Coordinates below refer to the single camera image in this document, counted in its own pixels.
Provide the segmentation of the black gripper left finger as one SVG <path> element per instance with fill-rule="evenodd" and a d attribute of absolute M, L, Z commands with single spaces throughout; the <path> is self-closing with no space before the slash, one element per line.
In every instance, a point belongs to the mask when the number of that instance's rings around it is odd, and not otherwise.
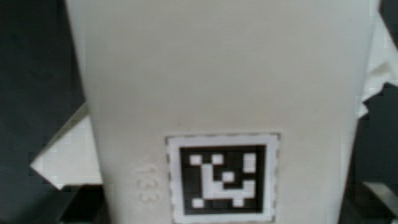
<path fill-rule="evenodd" d="M 62 188 L 52 224 L 110 224 L 101 185 L 69 185 Z"/>

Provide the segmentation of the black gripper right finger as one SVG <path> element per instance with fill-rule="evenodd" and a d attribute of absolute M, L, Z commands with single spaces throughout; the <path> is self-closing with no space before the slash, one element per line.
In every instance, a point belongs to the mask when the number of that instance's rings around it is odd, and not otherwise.
<path fill-rule="evenodd" d="M 382 182 L 348 186 L 343 224 L 398 224 L 398 194 Z"/>

